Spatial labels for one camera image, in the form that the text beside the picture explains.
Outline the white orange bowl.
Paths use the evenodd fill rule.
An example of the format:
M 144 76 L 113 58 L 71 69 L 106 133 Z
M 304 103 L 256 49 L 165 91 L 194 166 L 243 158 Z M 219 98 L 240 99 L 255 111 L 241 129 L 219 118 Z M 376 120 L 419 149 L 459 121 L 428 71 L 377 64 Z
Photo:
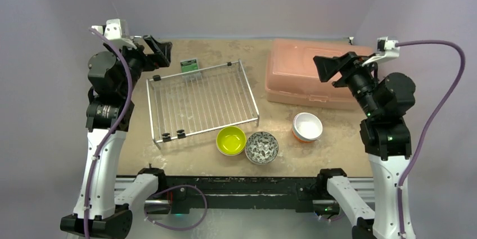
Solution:
M 321 137 L 323 125 L 315 115 L 301 112 L 294 117 L 291 130 L 298 141 L 312 143 Z

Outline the black white patterned bowl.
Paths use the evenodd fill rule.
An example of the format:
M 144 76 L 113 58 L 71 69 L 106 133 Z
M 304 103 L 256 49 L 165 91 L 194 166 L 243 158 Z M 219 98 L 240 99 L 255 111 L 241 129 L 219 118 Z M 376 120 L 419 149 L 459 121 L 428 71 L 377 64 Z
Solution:
M 246 142 L 245 155 L 254 164 L 271 163 L 278 155 L 279 144 L 268 132 L 255 132 Z

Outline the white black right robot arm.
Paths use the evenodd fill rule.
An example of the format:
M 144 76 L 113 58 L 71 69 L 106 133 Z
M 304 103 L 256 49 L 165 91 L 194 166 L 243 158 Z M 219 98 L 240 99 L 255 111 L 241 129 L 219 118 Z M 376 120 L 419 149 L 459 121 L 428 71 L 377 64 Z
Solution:
M 315 56 L 313 61 L 320 81 L 348 88 L 366 116 L 359 133 L 372 170 L 375 207 L 368 207 L 340 168 L 320 171 L 317 193 L 337 201 L 352 225 L 353 238 L 415 238 L 405 178 L 411 135 L 403 118 L 415 104 L 414 82 L 402 73 L 379 81 L 368 58 L 354 52 Z

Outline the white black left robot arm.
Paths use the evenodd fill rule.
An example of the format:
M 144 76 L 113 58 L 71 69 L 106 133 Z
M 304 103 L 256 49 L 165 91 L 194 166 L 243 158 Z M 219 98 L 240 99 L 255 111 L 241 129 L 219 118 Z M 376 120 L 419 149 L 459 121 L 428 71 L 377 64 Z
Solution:
M 89 105 L 86 110 L 88 153 L 82 186 L 73 213 L 61 218 L 60 229 L 84 238 L 126 238 L 133 224 L 133 202 L 115 201 L 120 151 L 134 109 L 132 92 L 143 72 L 169 67 L 171 42 L 142 39 L 151 50 L 105 43 L 105 51 L 88 61 Z

